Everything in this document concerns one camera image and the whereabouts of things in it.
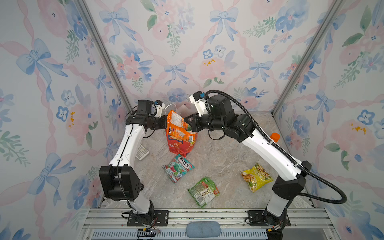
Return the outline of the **orange snack packet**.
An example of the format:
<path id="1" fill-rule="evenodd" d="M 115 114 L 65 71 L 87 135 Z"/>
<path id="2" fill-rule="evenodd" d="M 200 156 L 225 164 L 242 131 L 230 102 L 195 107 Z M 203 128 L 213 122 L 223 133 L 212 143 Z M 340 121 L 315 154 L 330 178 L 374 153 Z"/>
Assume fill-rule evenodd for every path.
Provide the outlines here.
<path id="1" fill-rule="evenodd" d="M 192 147 L 197 140 L 197 133 L 187 130 L 188 125 L 184 119 L 175 111 L 170 111 L 167 115 L 166 134 L 168 140 L 176 142 L 178 146 Z"/>

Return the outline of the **red paper gift bag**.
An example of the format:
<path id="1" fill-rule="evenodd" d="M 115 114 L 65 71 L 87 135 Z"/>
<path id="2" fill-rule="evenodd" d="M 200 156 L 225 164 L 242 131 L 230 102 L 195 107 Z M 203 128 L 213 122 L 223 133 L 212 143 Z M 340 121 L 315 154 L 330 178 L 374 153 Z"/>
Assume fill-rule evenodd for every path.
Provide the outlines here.
<path id="1" fill-rule="evenodd" d="M 166 137 L 171 153 L 186 157 L 194 148 L 198 134 L 192 131 L 192 127 L 184 121 L 184 118 L 174 110 L 167 110 Z"/>

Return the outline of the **green snack bag barcode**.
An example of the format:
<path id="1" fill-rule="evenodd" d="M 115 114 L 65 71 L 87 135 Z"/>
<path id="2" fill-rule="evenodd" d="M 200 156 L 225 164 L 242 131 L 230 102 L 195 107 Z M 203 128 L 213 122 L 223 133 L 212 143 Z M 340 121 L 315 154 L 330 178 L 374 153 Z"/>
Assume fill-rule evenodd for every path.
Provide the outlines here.
<path id="1" fill-rule="evenodd" d="M 220 195 L 216 184 L 209 177 L 203 177 L 192 188 L 188 189 L 188 192 L 200 208 L 204 208 Z"/>

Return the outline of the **yellow snack bag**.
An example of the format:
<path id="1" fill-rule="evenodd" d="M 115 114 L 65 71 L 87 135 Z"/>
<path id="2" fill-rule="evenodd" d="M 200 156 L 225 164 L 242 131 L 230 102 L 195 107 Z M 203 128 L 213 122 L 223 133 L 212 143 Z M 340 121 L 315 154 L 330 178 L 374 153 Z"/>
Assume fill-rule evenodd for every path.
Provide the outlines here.
<path id="1" fill-rule="evenodd" d="M 252 193 L 274 180 L 259 163 L 256 163 L 251 169 L 240 172 L 240 175 L 247 182 Z"/>

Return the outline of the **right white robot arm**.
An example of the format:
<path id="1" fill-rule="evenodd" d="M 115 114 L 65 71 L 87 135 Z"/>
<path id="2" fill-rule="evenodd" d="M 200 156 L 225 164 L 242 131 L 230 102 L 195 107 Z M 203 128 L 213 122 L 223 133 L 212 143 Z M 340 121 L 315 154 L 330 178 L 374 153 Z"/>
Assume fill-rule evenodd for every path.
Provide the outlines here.
<path id="1" fill-rule="evenodd" d="M 272 140 L 249 111 L 232 96 L 216 91 L 209 97 L 198 91 L 190 96 L 197 113 L 185 118 L 193 132 L 204 129 L 222 131 L 225 136 L 244 144 L 262 157 L 278 173 L 265 216 L 280 218 L 306 184 L 309 162 L 293 158 Z"/>

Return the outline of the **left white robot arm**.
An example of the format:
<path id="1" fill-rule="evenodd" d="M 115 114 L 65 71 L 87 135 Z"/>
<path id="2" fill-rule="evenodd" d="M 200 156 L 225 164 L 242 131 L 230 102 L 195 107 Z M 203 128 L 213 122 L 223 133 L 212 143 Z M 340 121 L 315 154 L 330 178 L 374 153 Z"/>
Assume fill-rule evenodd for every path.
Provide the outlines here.
<path id="1" fill-rule="evenodd" d="M 139 146 L 147 130 L 164 130 L 167 117 L 130 115 L 126 119 L 124 137 L 110 163 L 99 170 L 104 195 L 115 202 L 126 200 L 137 215 L 149 215 L 152 202 L 142 191 L 140 178 L 134 170 Z"/>

